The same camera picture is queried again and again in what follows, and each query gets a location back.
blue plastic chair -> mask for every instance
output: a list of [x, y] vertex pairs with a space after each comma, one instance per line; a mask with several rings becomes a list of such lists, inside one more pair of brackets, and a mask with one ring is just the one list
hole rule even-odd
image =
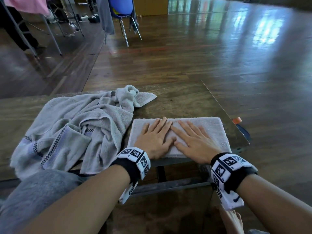
[[120, 23], [120, 27], [121, 27], [123, 36], [126, 40], [127, 47], [129, 47], [127, 35], [126, 35], [126, 31], [124, 29], [122, 18], [130, 17], [134, 22], [134, 26], [135, 26], [136, 30], [138, 31], [138, 27], [136, 26], [135, 20], [131, 16], [131, 13], [133, 11], [132, 0], [108, 0], [108, 3], [110, 6], [110, 11], [111, 11], [112, 17], [119, 19], [119, 23]]

wooden table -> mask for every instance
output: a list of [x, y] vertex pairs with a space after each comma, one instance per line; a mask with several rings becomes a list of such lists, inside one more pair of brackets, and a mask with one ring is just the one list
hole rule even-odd
[[[135, 109], [134, 119], [164, 116], [167, 118], [220, 117], [234, 153], [244, 150], [249, 145], [244, 135], [201, 81], [164, 83], [142, 86], [138, 89], [140, 92], [154, 93], [157, 98], [142, 108]], [[55, 97], [86, 93], [88, 92], [0, 100], [0, 181], [16, 179], [14, 170], [9, 167], [10, 157], [45, 103]], [[128, 143], [130, 130], [131, 128], [125, 135], [124, 145]], [[187, 158], [164, 158], [153, 161], [152, 165], [164, 166], [187, 161], [189, 161]]]

gray pants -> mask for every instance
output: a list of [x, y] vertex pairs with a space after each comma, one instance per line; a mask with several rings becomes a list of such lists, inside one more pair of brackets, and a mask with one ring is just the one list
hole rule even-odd
[[[25, 179], [0, 208], [0, 234], [13, 234], [88, 178], [59, 170], [44, 170]], [[250, 230], [248, 234], [265, 234]]]

hand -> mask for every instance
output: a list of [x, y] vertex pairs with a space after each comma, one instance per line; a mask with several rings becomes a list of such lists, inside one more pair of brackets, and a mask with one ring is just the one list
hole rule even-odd
[[167, 122], [167, 118], [156, 119], [150, 126], [146, 123], [143, 126], [141, 134], [135, 142], [135, 147], [144, 150], [150, 159], [159, 159], [166, 155], [170, 147], [176, 141], [176, 137], [172, 137], [164, 143], [165, 136], [172, 125], [172, 122]]
[[210, 163], [214, 156], [222, 153], [222, 150], [212, 141], [202, 126], [196, 127], [190, 121], [187, 121], [187, 124], [179, 121], [179, 124], [187, 134], [174, 126], [171, 126], [171, 129], [184, 140], [188, 147], [177, 141], [174, 142], [174, 145], [186, 157], [197, 163], [205, 164]]

pink cloth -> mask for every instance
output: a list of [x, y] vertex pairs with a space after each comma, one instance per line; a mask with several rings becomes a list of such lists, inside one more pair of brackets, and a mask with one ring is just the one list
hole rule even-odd
[[4, 0], [6, 6], [11, 6], [18, 11], [33, 14], [49, 15], [47, 0]]

